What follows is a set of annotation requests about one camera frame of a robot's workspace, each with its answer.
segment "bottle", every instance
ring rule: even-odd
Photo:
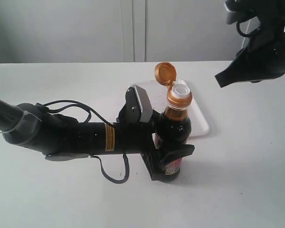
[[[155,68],[155,78],[160,84],[168,87],[168,105],[156,124],[155,147],[159,149],[164,142],[186,144],[191,133],[188,107],[192,101],[192,92],[187,85],[175,83],[176,70],[170,63],[158,64]],[[162,167],[165,173],[162,181],[177,178],[181,171],[181,160],[182,158],[177,159]]]

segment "yellow label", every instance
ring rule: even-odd
[[[105,152],[114,151],[115,129],[105,124]]]

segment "white table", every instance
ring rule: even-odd
[[[0,135],[0,228],[285,227],[285,75],[221,89],[214,75],[228,64],[174,63],[211,133],[189,142],[194,155],[171,184],[152,182],[140,155],[129,156],[128,182],[115,185],[96,159],[46,161]],[[73,99],[114,120],[128,86],[153,80],[155,65],[0,65],[0,99],[15,105]],[[76,108],[64,114],[85,118]],[[111,176],[123,176],[121,156],[103,162]]]

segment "white tray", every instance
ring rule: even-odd
[[[187,85],[185,81],[178,79],[177,83]],[[157,81],[148,81],[136,83],[136,85],[144,88],[147,91],[152,108],[162,113],[167,106],[167,88],[160,85]],[[197,101],[194,98],[194,91],[192,91],[193,100],[188,108],[188,116],[191,120],[191,134],[189,138],[203,136],[210,132],[210,125],[202,113]]]

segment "bottle neck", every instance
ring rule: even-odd
[[[164,115],[173,121],[183,121],[188,118],[188,107],[179,109],[169,105],[166,107]]]

